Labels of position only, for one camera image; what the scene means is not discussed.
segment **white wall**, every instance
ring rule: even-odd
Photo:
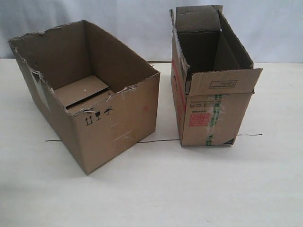
[[[148,61],[171,60],[169,9],[223,4],[255,62],[303,62],[302,0],[0,0],[0,57],[6,40],[76,20],[109,31]]]

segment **white tabletop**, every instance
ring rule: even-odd
[[[177,139],[170,64],[157,130]],[[264,70],[235,145],[136,144],[89,176],[36,108],[15,60],[0,60],[1,227],[302,227],[303,64]]]

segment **cardboard box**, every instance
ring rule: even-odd
[[[222,6],[177,7],[171,85],[182,146],[233,144],[262,69],[234,34]]]
[[[9,44],[36,106],[85,173],[155,131],[160,73],[95,24]]]

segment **red stripe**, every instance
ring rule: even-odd
[[[178,80],[179,93],[180,93],[181,101],[182,101],[182,104],[183,104],[183,110],[185,111],[185,98],[184,98],[184,94],[182,93],[182,88],[181,88],[181,83],[180,83],[180,76],[179,76],[179,73],[178,73],[175,61],[173,60],[171,62],[171,64],[172,64],[172,67],[173,67],[173,69],[175,71],[176,78]]]

